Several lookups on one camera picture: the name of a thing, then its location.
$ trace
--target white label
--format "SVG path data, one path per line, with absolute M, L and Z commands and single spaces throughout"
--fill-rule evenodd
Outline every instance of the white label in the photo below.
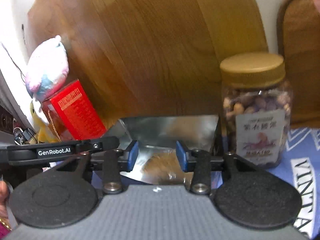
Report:
M 294 226 L 305 236 L 313 238 L 313 226 L 316 215 L 315 171 L 309 158 L 292 159 L 293 183 L 302 199 L 302 208 Z
M 237 154 L 258 164 L 275 163 L 284 130 L 284 110 L 236 117 Z

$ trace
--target black round disc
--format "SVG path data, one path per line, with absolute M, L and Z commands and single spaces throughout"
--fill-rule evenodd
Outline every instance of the black round disc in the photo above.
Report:
M 298 191 L 266 172 L 238 172 L 217 189 L 214 203 L 226 218 L 265 230 L 294 223 L 301 209 Z
M 85 218 L 97 203 L 90 183 L 72 172 L 39 174 L 20 184 L 10 196 L 15 218 L 38 228 L 57 228 Z

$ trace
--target jar label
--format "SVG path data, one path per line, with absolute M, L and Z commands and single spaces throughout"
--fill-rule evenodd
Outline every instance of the jar label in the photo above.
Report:
M 237 154 L 256 165 L 275 163 L 284 132 L 284 110 L 236 116 Z

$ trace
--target yellow plush toy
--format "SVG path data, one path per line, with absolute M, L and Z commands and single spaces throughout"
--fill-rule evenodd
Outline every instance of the yellow plush toy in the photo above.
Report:
M 49 128 L 38 117 L 33 107 L 33 102 L 30 103 L 30 112 L 34 121 L 35 130 L 38 136 L 38 142 L 53 143 L 58 142 L 58 139 L 52 134 Z

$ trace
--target red box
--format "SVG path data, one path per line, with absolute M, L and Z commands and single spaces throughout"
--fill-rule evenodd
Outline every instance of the red box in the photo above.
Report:
M 65 128 L 76 140 L 99 138 L 107 131 L 79 80 L 68 84 L 45 100 L 42 109 L 50 122 L 49 110 L 61 140 L 70 140 L 72 138 L 61 127 L 61 122 L 57 119 L 57 115 L 59 115 Z

